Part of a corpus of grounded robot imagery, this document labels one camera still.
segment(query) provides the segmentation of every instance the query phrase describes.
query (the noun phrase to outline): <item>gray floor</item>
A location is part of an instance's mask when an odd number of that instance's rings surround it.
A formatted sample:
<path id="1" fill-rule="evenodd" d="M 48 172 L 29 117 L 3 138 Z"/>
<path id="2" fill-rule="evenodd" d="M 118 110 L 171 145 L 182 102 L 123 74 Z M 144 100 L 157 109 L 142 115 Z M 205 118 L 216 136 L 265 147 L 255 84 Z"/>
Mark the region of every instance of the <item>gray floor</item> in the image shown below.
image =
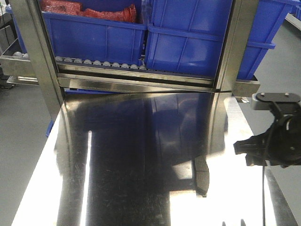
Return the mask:
<path id="1" fill-rule="evenodd" d="M 10 226 L 46 142 L 50 116 L 38 86 L 0 89 L 0 225 Z"/>
<path id="2" fill-rule="evenodd" d="M 277 47 L 267 53 L 256 72 L 260 91 L 301 95 L 301 32 L 285 23 L 276 35 Z M 269 112 L 241 108 L 254 132 L 273 121 Z M 18 85 L 0 90 L 0 225 L 10 226 L 27 183 L 45 144 L 50 117 L 39 87 Z M 301 225 L 301 167 L 273 172 Z"/>

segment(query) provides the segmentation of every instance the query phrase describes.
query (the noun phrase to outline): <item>shiny metal surface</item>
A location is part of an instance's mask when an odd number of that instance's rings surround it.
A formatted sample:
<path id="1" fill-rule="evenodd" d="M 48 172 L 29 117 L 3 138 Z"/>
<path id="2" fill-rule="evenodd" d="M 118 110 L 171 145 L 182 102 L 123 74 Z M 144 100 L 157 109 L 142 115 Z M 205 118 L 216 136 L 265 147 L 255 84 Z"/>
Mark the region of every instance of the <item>shiny metal surface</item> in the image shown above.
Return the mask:
<path id="1" fill-rule="evenodd" d="M 251 135 L 229 93 L 69 95 L 13 226 L 261 225 L 261 167 L 233 148 Z"/>
<path id="2" fill-rule="evenodd" d="M 215 89 L 190 85 L 165 84 L 151 81 L 137 81 L 125 79 L 104 78 L 80 74 L 59 73 L 58 82 L 61 87 L 78 89 L 99 89 L 113 92 L 161 92 L 161 91 L 207 91 Z"/>
<path id="3" fill-rule="evenodd" d="M 236 97 L 251 97 L 253 93 L 257 93 L 259 87 L 259 81 L 237 79 L 232 92 Z"/>
<path id="4" fill-rule="evenodd" d="M 63 89 L 59 87 L 57 66 L 45 23 L 37 0 L 11 0 L 10 4 L 31 58 L 46 106 L 55 120 L 63 103 Z"/>
<path id="5" fill-rule="evenodd" d="M 124 69 L 124 68 L 108 68 L 104 66 L 97 65 L 79 65 L 75 63 L 58 63 L 58 68 L 60 72 L 63 73 L 82 73 L 82 74 L 98 74 L 98 75 L 116 75 L 123 77 L 123 79 L 149 79 L 151 81 L 157 82 L 185 82 L 192 84 L 199 84 L 203 86 L 213 86 L 213 79 L 209 77 L 198 78 L 196 75 L 192 74 L 183 74 L 183 73 L 170 73 L 170 72 L 160 72 L 160 71 L 151 71 L 151 70 L 133 70 L 133 69 Z"/>
<path id="6" fill-rule="evenodd" d="M 259 0 L 234 0 L 228 24 L 215 88 L 232 91 L 237 78 L 246 44 L 252 28 Z"/>
<path id="7" fill-rule="evenodd" d="M 277 226 L 298 226 L 287 201 L 282 194 L 280 187 L 271 171 L 267 168 L 265 171 L 266 184 L 269 186 L 272 203 L 274 206 Z"/>
<path id="8" fill-rule="evenodd" d="M 285 19 L 301 31 L 301 21 L 292 14 L 287 14 Z"/>
<path id="9" fill-rule="evenodd" d="M 13 54 L 20 51 L 18 39 L 0 56 L 3 73 L 7 76 L 25 76 L 36 78 L 32 64 L 28 58 L 16 57 Z"/>
<path id="10" fill-rule="evenodd" d="M 39 85 L 36 78 L 22 77 L 22 76 L 10 76 L 7 83 L 24 84 L 24 85 Z"/>

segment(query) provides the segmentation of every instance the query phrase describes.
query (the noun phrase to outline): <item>blue plastic bin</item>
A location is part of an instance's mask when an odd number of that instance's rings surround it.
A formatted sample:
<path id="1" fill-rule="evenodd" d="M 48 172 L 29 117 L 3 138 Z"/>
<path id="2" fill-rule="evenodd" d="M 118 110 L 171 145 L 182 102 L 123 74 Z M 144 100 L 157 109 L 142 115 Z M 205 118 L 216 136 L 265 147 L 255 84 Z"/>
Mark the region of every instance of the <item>blue plastic bin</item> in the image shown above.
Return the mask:
<path id="1" fill-rule="evenodd" d="M 252 79 L 255 71 L 268 50 L 274 49 L 275 46 L 276 45 L 274 43 L 259 43 L 249 41 L 237 78 L 245 80 Z"/>
<path id="2" fill-rule="evenodd" d="M 299 0 L 260 0 L 254 18 L 249 41 L 271 43 L 293 6 Z"/>
<path id="3" fill-rule="evenodd" d="M 300 6 L 296 7 L 296 18 L 301 20 L 301 7 Z"/>
<path id="4" fill-rule="evenodd" d="M 149 69 L 214 77 L 223 37 L 164 29 L 149 24 L 145 62 Z M 268 49 L 274 44 L 248 42 L 238 75 L 251 79 Z"/>
<path id="5" fill-rule="evenodd" d="M 155 27 L 224 36 L 232 0 L 154 0 Z"/>
<path id="6" fill-rule="evenodd" d="M 156 27 L 224 36 L 232 0 L 154 0 L 151 22 Z M 250 41 L 270 43 L 299 0 L 260 0 Z"/>
<path id="7" fill-rule="evenodd" d="M 296 14 L 296 11 L 297 11 L 297 7 L 296 6 L 293 6 L 291 11 L 289 12 L 290 14 Z"/>
<path id="8" fill-rule="evenodd" d="M 141 0 L 77 0 L 83 9 L 97 11 L 119 11 L 135 3 L 138 16 L 141 15 Z M 146 24 L 133 24 L 43 12 L 54 54 L 61 57 L 139 64 L 143 48 Z M 22 51 L 26 48 L 16 25 Z"/>

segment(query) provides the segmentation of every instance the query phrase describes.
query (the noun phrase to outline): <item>metal post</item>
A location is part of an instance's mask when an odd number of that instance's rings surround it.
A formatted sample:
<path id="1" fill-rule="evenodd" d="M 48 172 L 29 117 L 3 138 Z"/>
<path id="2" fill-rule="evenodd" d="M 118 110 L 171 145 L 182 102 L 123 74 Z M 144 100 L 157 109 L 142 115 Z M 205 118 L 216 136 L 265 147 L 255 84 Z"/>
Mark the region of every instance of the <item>metal post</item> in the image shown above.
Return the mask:
<path id="1" fill-rule="evenodd" d="M 10 0 L 18 27 L 42 90 L 46 106 L 54 121 L 63 103 L 57 81 L 57 65 L 37 0 Z"/>
<path id="2" fill-rule="evenodd" d="M 232 91 L 244 57 L 259 0 L 233 0 L 214 87 Z"/>

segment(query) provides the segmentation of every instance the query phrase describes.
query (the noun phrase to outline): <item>black cable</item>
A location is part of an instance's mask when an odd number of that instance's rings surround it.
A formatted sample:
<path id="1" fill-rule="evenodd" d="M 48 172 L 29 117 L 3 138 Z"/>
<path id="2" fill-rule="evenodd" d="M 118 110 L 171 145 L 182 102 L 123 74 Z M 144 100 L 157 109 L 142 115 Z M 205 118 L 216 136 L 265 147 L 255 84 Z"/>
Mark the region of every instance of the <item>black cable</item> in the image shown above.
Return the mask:
<path id="1" fill-rule="evenodd" d="M 266 145 L 263 153 L 263 159 L 262 159 L 262 225 L 266 226 L 265 224 L 265 195 L 264 195 L 264 175 L 265 175 L 265 165 L 266 165 L 266 158 L 268 155 L 269 150 L 269 144 L 274 132 L 275 124 L 276 124 L 276 118 L 270 128 L 268 139 L 266 140 Z"/>
<path id="2" fill-rule="evenodd" d="M 10 43 L 9 43 L 9 40 L 8 40 L 8 34 L 6 32 L 5 20 L 4 20 L 4 15 L 3 15 L 3 10 L 2 10 L 1 4 L 0 4 L 0 8 L 1 8 L 1 13 L 2 13 L 2 19 L 3 19 L 4 32 L 5 32 L 6 40 L 8 41 L 8 46 L 10 46 Z"/>

